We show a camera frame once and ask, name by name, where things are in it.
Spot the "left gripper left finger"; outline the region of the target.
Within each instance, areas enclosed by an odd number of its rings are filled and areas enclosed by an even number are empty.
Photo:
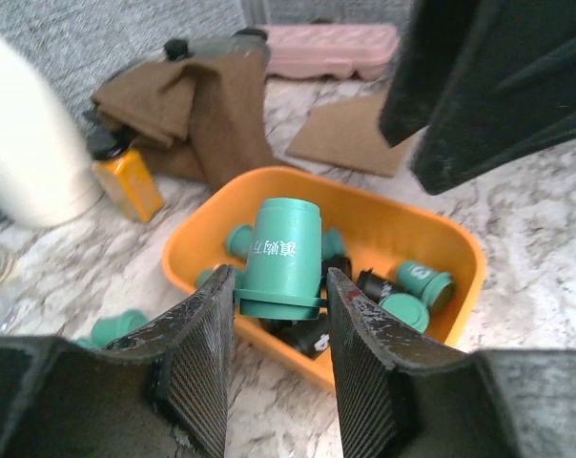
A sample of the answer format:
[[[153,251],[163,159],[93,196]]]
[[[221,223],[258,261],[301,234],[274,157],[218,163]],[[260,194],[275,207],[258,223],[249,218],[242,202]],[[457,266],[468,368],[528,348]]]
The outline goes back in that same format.
[[[0,337],[0,457],[221,457],[236,274],[103,349]]]

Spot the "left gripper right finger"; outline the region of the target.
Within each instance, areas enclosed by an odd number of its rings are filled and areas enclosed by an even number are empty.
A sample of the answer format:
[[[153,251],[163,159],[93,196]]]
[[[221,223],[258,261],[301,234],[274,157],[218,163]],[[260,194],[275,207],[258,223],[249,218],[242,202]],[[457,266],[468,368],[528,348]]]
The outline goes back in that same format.
[[[347,457],[576,457],[576,350],[439,343],[326,278]]]

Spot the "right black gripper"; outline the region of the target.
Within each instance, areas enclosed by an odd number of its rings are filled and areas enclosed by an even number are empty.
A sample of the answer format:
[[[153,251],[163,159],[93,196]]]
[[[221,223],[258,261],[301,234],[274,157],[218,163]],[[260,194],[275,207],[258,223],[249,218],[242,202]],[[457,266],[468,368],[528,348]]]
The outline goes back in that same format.
[[[431,195],[576,139],[576,1],[418,1],[381,110]]]

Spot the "brown cork mat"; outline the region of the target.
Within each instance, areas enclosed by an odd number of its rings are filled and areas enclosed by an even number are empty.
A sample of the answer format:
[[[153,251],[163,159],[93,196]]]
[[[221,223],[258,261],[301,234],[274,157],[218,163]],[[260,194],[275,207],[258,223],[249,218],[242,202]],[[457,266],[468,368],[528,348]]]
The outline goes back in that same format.
[[[393,177],[419,137],[412,135],[388,146],[379,130],[385,99],[385,92],[377,92],[313,108],[286,154]]]

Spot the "orange plastic storage basket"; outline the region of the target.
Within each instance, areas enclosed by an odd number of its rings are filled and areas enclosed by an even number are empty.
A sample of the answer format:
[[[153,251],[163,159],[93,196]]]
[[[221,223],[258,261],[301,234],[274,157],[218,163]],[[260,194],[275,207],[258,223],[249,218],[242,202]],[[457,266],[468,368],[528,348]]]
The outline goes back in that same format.
[[[403,261],[414,260],[450,273],[456,295],[432,315],[426,334],[446,345],[456,344],[486,278],[478,241],[451,219],[293,168],[245,173],[202,204],[165,244],[161,264],[169,282],[191,294],[203,270],[219,264],[242,267],[242,261],[227,254],[225,238],[234,227],[254,223],[267,198],[315,203],[323,229],[340,231],[355,271],[371,269],[392,276]]]

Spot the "teal capsule with lettering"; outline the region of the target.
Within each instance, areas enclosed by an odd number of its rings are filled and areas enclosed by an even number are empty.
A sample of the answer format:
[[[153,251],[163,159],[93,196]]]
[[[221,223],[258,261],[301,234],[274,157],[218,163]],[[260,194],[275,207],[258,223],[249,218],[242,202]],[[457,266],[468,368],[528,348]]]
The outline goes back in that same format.
[[[269,198],[257,212],[244,278],[234,292],[245,317],[306,321],[326,300],[321,289],[321,217],[314,203]]]

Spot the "black coffee capsule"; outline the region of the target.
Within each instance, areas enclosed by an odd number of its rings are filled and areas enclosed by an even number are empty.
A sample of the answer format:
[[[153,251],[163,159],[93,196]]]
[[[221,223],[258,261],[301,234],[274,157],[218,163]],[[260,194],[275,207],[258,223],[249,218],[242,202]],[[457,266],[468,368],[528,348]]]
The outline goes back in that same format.
[[[330,343],[330,321],[326,314],[316,320],[302,321],[290,327],[284,341],[310,359],[325,351]]]

